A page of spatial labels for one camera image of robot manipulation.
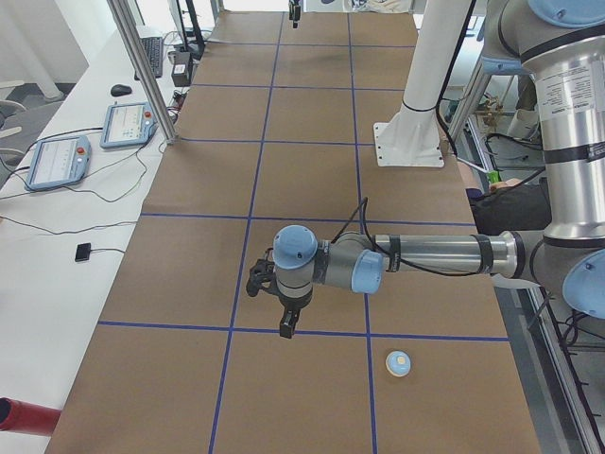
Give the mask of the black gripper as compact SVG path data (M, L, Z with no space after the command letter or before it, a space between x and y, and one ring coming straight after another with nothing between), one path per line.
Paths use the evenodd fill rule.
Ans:
M279 335L282 338L291 339L294 336L296 325L300 317L300 310L310 304L312 295L312 290L300 297L291 297L279 293L279 301L285 308L279 323Z

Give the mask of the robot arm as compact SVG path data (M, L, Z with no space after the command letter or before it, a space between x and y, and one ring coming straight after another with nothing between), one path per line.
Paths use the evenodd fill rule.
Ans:
M600 1L492 1L484 53L517 62L535 80L551 209L542 231L498 236L342 233L319 240L292 225L273 240L271 291L294 334L313 287L375 293L385 272L501 274L537 283L592 317L604 314L604 5Z

